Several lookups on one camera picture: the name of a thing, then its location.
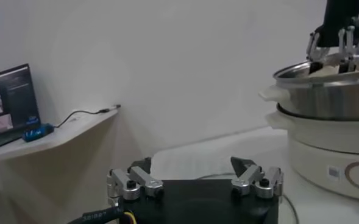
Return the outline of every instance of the blue usb device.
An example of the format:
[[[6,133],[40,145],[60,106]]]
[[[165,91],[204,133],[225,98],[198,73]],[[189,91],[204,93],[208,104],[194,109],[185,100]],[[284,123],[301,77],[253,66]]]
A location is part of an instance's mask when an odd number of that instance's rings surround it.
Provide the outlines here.
[[[26,130],[23,135],[22,139],[26,142],[31,142],[42,137],[47,136],[48,134],[54,131],[54,126],[51,124],[43,124],[35,129]]]

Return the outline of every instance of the white countertop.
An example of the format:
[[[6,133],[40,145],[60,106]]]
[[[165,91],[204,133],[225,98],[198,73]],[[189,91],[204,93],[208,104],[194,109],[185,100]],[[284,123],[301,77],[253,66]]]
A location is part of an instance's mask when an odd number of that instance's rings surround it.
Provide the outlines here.
[[[284,192],[293,201],[301,224],[359,223],[359,201],[317,187],[290,168],[286,132],[262,128],[240,135],[158,152],[151,172],[161,180],[193,179],[233,172],[230,157],[254,160],[285,173]],[[290,208],[280,206],[280,223],[294,223]]]
[[[41,139],[32,142],[19,139],[0,147],[0,161],[58,147],[113,117],[117,112],[118,110],[111,110],[103,114],[84,114],[79,117],[76,114],[67,123]]]

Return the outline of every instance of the pot handle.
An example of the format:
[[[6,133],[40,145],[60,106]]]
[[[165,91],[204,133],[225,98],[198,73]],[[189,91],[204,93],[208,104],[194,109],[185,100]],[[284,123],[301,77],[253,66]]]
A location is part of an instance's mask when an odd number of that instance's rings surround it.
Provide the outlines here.
[[[294,129],[294,122],[279,114],[279,112],[274,112],[266,115],[266,121],[272,129],[283,129],[283,130],[292,130]]]
[[[260,91],[258,95],[264,100],[264,101],[275,101],[275,102],[281,102],[286,101],[290,99],[290,93],[287,89],[280,88],[276,85],[272,85],[269,88]]]

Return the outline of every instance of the wall-mounted shelf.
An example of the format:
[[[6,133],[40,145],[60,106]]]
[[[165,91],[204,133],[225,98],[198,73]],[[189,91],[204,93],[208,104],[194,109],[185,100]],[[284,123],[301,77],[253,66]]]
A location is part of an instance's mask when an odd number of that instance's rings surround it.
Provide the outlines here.
[[[11,159],[35,152],[53,149],[78,137],[82,133],[97,126],[117,114],[118,110],[112,110],[104,114],[86,115],[79,119],[65,123],[55,132],[39,140],[24,142],[22,139],[0,147],[0,161]]]

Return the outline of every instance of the screw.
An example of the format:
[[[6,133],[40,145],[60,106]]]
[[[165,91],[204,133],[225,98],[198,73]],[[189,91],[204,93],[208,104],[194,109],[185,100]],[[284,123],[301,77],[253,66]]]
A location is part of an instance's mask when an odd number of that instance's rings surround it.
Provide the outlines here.
[[[134,180],[129,180],[128,182],[126,182],[126,188],[128,189],[136,188],[136,185],[136,181]]]
[[[259,181],[259,185],[260,185],[261,187],[268,187],[269,184],[270,184],[269,180],[267,180],[267,179],[265,179],[265,178],[262,179],[261,181]]]

